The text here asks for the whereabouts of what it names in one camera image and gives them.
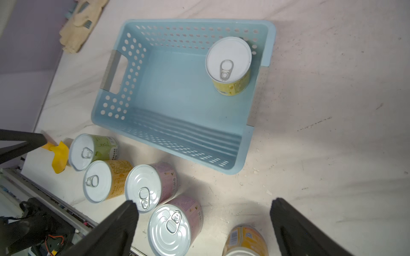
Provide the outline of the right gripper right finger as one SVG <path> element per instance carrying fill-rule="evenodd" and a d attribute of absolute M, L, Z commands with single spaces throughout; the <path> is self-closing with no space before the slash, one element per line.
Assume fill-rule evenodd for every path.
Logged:
<path fill-rule="evenodd" d="M 270 217 L 283 256 L 350 256 L 283 198 L 272 201 Z"/>

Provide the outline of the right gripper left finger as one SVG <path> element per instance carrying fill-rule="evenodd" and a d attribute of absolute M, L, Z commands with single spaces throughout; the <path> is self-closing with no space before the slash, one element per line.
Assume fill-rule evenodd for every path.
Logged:
<path fill-rule="evenodd" d="M 139 212 L 136 203 L 125 201 L 86 237 L 63 256 L 128 256 L 135 235 Z"/>

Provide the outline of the pink label can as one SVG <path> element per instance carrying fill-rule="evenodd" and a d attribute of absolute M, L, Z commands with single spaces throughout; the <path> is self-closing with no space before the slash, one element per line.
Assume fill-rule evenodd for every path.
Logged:
<path fill-rule="evenodd" d="M 156 256 L 185 256 L 203 225 L 200 203 L 192 197 L 179 195 L 151 215 L 149 245 Z"/>
<path fill-rule="evenodd" d="M 125 196 L 137 205 L 141 214 L 153 211 L 172 199 L 178 190 L 178 173 L 166 162 L 141 164 L 127 176 Z"/>

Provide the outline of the orange label can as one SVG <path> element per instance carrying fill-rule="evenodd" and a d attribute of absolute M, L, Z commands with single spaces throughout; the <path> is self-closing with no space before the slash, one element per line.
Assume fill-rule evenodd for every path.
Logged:
<path fill-rule="evenodd" d="M 85 171 L 83 192 L 91 203 L 100 203 L 124 194 L 133 165 L 125 160 L 94 161 Z"/>

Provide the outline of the light blue plastic basket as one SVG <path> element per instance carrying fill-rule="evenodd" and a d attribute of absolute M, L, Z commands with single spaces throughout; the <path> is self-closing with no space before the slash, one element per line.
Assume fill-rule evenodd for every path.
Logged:
<path fill-rule="evenodd" d="M 135 19 L 112 50 L 92 110 L 96 125 L 226 175 L 239 173 L 254 132 L 276 36 L 266 20 Z M 217 92 L 206 55 L 220 39 L 251 49 L 250 83 Z"/>

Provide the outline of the yellow label can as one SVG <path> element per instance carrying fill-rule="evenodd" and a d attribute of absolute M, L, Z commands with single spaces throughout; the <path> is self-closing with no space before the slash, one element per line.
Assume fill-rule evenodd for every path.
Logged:
<path fill-rule="evenodd" d="M 250 82 L 252 52 L 239 37 L 218 40 L 206 55 L 206 71 L 215 89 L 225 96 L 240 94 Z"/>

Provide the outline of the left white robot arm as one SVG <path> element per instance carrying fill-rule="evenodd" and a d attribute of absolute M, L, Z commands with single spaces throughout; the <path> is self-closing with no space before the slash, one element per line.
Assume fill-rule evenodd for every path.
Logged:
<path fill-rule="evenodd" d="M 1 141 L 19 142 L 18 144 L 1 147 L 1 164 L 16 157 L 20 157 L 32 150 L 40 148 L 48 143 L 41 133 L 12 131 L 1 129 Z"/>

